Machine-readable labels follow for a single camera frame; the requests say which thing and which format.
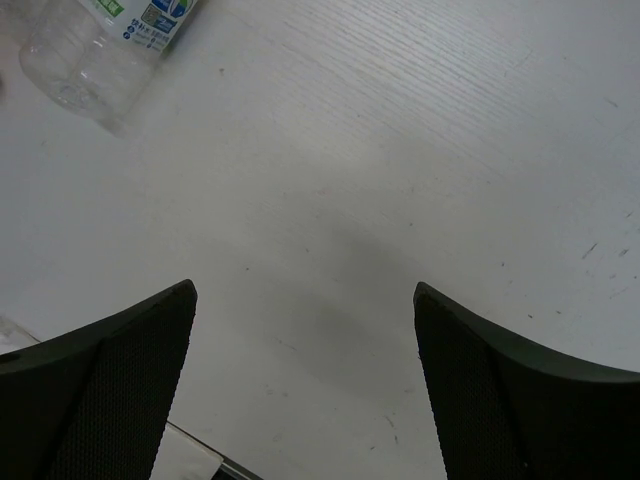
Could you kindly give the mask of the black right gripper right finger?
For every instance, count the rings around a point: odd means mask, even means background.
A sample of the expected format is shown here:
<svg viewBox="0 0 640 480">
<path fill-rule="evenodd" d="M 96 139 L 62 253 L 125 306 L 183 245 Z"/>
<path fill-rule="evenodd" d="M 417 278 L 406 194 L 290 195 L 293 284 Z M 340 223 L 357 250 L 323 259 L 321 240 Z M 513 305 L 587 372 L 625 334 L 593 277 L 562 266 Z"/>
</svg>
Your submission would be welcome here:
<svg viewBox="0 0 640 480">
<path fill-rule="evenodd" d="M 424 282 L 413 305 L 448 478 L 638 478 L 638 373 L 533 342 Z"/>
</svg>

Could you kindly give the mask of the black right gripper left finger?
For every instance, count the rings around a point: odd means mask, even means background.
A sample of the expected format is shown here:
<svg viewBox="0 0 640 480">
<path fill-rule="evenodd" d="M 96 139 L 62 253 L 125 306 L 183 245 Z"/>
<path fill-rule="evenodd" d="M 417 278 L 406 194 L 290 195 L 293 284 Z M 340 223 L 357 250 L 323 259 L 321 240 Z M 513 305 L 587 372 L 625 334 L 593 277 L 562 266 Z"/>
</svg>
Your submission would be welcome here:
<svg viewBox="0 0 640 480">
<path fill-rule="evenodd" d="M 4 479 L 147 479 L 189 348 L 194 283 L 1 357 Z"/>
</svg>

